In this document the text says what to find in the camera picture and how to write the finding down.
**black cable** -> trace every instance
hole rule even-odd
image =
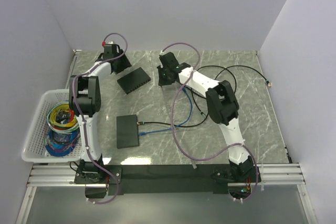
[[[71,163],[72,163],[72,162],[70,162],[70,164],[69,164],[69,166],[70,166],[70,169],[71,169],[71,170],[74,170],[74,171],[75,171],[75,173],[77,173],[77,170],[73,169],[73,167],[71,166]]]
[[[228,70],[228,68],[225,68],[225,67],[222,67],[222,66],[218,66],[218,65],[206,65],[206,66],[202,66],[202,67],[198,68],[198,71],[200,69],[202,69],[202,68],[209,68],[209,67],[222,68],[222,71],[219,72],[219,74],[222,73],[223,71],[227,70],[232,75],[232,77],[233,77],[233,79],[235,81],[235,90],[234,90],[234,93],[236,93],[236,91],[237,91],[237,79],[236,79],[235,75],[230,70]]]
[[[249,67],[249,66],[245,66],[245,65],[233,65],[233,66],[229,66],[229,67],[227,67],[226,69],[221,70],[221,71],[218,73],[218,75],[216,76],[216,78],[217,78],[222,72],[224,72],[225,70],[228,70],[229,68],[234,68],[234,67],[244,67],[244,68],[251,69],[251,70],[257,72],[261,77],[264,78],[264,80],[265,80],[266,82],[268,82],[267,78],[266,78],[262,73],[260,73],[257,69],[252,68],[252,67]]]
[[[205,120],[208,118],[208,114],[204,117],[203,121],[201,121],[200,123],[194,124],[194,125],[180,125],[179,128],[192,128],[192,127],[196,127],[201,125],[202,123],[205,122]],[[139,125],[142,124],[163,124],[163,125],[170,125],[170,123],[163,123],[163,122],[138,122]]]

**white plastic basket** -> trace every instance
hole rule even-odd
[[[75,149],[64,157],[53,157],[45,148],[45,139],[49,131],[49,126],[46,121],[47,114],[56,103],[68,99],[68,89],[49,90],[42,95],[33,121],[29,127],[25,146],[21,154],[24,161],[34,163],[63,163],[80,160],[80,140]]]

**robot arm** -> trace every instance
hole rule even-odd
[[[96,66],[101,61],[117,57],[123,53],[119,45],[110,42],[104,45],[104,53],[101,53],[97,61],[94,63],[91,69],[87,72],[90,74],[78,78],[76,85],[77,90],[77,100],[80,108],[84,114],[84,120],[86,121],[87,127],[87,137],[88,146],[90,147],[90,154],[94,160],[99,160],[101,158],[101,149],[98,142],[98,131],[97,131],[97,117],[101,107],[101,96],[100,96],[100,86],[99,80],[105,79],[107,76],[113,72],[119,73],[124,69],[131,66],[126,55],[113,62],[105,62]],[[73,82],[75,76],[71,76],[70,83]],[[76,105],[74,104],[74,94],[72,93],[72,88],[69,88],[69,106],[74,111],[76,119],[79,124],[80,134],[84,136],[83,118],[79,115]],[[90,162],[86,151],[86,143],[84,137],[81,138],[81,159],[85,162]]]
[[[171,52],[161,55],[160,61],[163,65],[157,67],[160,86],[169,85],[175,81],[185,83],[193,71],[190,65],[179,64]],[[230,83],[219,82],[194,71],[187,86],[206,98],[209,116],[218,124],[226,144],[244,144],[238,121],[239,105]],[[242,146],[229,149],[229,162],[238,175],[243,175],[253,168],[251,157]]]

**marble surface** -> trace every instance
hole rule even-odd
[[[78,52],[72,74],[89,69],[100,52]],[[196,63],[193,51],[174,51],[180,63]],[[98,120],[98,137],[105,163],[109,164],[190,164],[176,147],[170,131],[140,136],[140,146],[118,150],[116,148],[116,116],[137,114],[138,121],[169,122],[171,103],[179,84],[158,86],[160,64],[159,51],[129,51],[127,57],[132,67],[118,75],[112,74],[100,81],[102,107]],[[247,65],[260,71],[255,51],[203,51],[200,66],[205,65]],[[125,94],[117,80],[132,70],[142,67],[151,81],[130,94]],[[201,69],[200,72],[215,78],[220,69]],[[245,144],[255,155],[258,163],[288,163],[286,149],[268,95],[267,86],[261,76],[250,69],[232,68],[237,79],[236,97],[239,102],[239,125]],[[234,88],[232,76],[225,72],[218,80],[228,80]],[[197,98],[200,108],[207,112],[206,102]],[[189,114],[190,104],[182,92],[178,98],[174,121],[183,122]],[[193,110],[188,125],[198,123],[202,116]],[[139,132],[164,129],[165,125],[140,125]],[[177,138],[182,147],[192,156],[204,158],[213,155],[226,146],[223,135],[210,118],[202,125],[193,128],[180,128]],[[228,163],[227,152],[204,163]]]

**purple cable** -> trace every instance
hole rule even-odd
[[[107,34],[106,37],[105,37],[104,40],[103,40],[103,43],[105,42],[105,40],[106,40],[110,35],[119,35],[121,38],[123,38],[123,40],[125,41],[125,44],[126,44],[124,52],[123,52],[121,55],[119,55],[119,56],[117,56],[117,57],[115,57],[115,58],[112,58],[112,59],[108,59],[108,60],[104,60],[104,61],[99,62],[99,63],[96,64],[93,68],[91,68],[89,71],[87,71],[87,72],[85,72],[85,73],[81,73],[81,74],[76,75],[76,76],[74,77],[74,80],[72,81],[72,93],[74,94],[74,95],[73,95],[73,101],[74,101],[74,103],[75,103],[75,105],[76,105],[76,107],[77,107],[77,110],[78,110],[78,112],[79,112],[79,114],[81,115],[82,120],[83,120],[83,130],[84,130],[85,147],[89,147],[89,143],[88,143],[88,134],[87,134],[87,128],[86,128],[86,120],[85,120],[85,118],[84,118],[84,114],[83,114],[82,110],[80,109],[80,106],[79,106],[77,97],[76,97],[76,95],[75,95],[75,94],[77,93],[77,92],[76,92],[76,87],[75,87],[76,85],[75,85],[75,83],[77,82],[77,80],[78,80],[79,77],[82,77],[82,76],[86,76],[86,75],[88,75],[88,74],[91,74],[91,73],[92,73],[93,71],[95,71],[100,65],[102,65],[102,64],[104,64],[104,63],[106,63],[106,62],[111,62],[111,61],[114,61],[114,60],[116,60],[116,59],[119,59],[120,57],[122,57],[122,56],[126,53],[127,48],[128,48],[128,43],[127,43],[126,38],[125,38],[124,36],[122,36],[121,34],[118,34],[118,33],[110,33],[110,34]],[[93,162],[93,164],[94,164],[96,167],[98,167],[99,169],[101,169],[102,171],[104,171],[105,173],[107,173],[108,175],[110,175],[110,176],[113,178],[113,180],[117,183],[117,189],[116,189],[115,194],[113,195],[113,197],[112,197],[111,199],[106,200],[106,201],[94,201],[94,200],[92,200],[92,199],[89,199],[89,201],[92,202],[92,203],[94,203],[94,204],[99,204],[99,205],[109,203],[109,202],[113,201],[113,200],[116,198],[116,196],[119,194],[119,191],[120,191],[119,181],[117,180],[117,178],[116,178],[111,172],[109,172],[109,171],[106,170],[104,167],[102,167],[102,166],[100,166],[99,164],[97,164],[95,160],[93,160],[93,158],[92,158],[92,156],[91,156],[91,154],[90,154],[90,151],[89,151],[88,149],[86,150],[86,152],[87,152],[88,157],[89,157],[89,159],[91,160],[91,162]]]
[[[192,49],[194,49],[196,51],[196,53],[198,55],[198,60],[197,60],[196,64],[193,66],[193,69],[196,69],[197,66],[198,66],[198,64],[199,64],[199,62],[200,62],[200,60],[201,60],[201,55],[198,52],[198,50],[194,46],[192,46],[192,45],[190,45],[188,43],[185,43],[185,42],[176,42],[176,43],[170,44],[169,46],[165,47],[162,51],[165,52],[168,48],[170,48],[170,47],[172,47],[174,45],[186,45],[186,46],[189,46],[189,47],[191,47]],[[227,145],[225,148],[223,148],[222,150],[220,150],[219,152],[217,152],[216,154],[214,154],[211,157],[197,158],[197,157],[193,157],[193,156],[189,155],[185,150],[183,150],[182,147],[181,147],[181,145],[180,145],[180,143],[178,142],[178,140],[176,138],[176,134],[175,134],[175,127],[174,127],[174,120],[173,120],[174,107],[175,107],[176,99],[179,96],[178,94],[182,91],[182,89],[186,86],[186,84],[192,79],[194,71],[195,70],[193,70],[191,72],[189,78],[180,86],[180,88],[176,92],[176,96],[175,96],[175,98],[173,100],[173,103],[172,103],[172,109],[171,109],[171,113],[170,113],[170,126],[171,126],[171,129],[172,129],[173,138],[174,138],[174,141],[175,141],[175,144],[176,144],[177,148],[182,152],[182,154],[184,156],[190,158],[191,160],[194,160],[194,161],[207,161],[207,160],[210,160],[210,159],[213,159],[213,158],[217,157],[218,155],[220,155],[221,153],[223,153],[224,151],[226,151],[227,149],[229,149],[229,148],[231,148],[233,146],[241,145],[242,147],[244,147],[247,150],[247,152],[252,157],[253,164],[254,164],[255,169],[256,169],[256,177],[257,177],[256,178],[256,184],[255,184],[255,187],[256,187],[258,185],[258,178],[259,178],[259,176],[258,176],[259,173],[258,173],[257,162],[256,162],[256,159],[254,158],[252,152],[244,144],[240,144],[240,143],[230,144],[230,145]],[[250,198],[254,194],[254,191],[255,190],[253,190],[251,192],[251,194],[247,198],[244,199],[244,201],[247,200],[248,198]]]

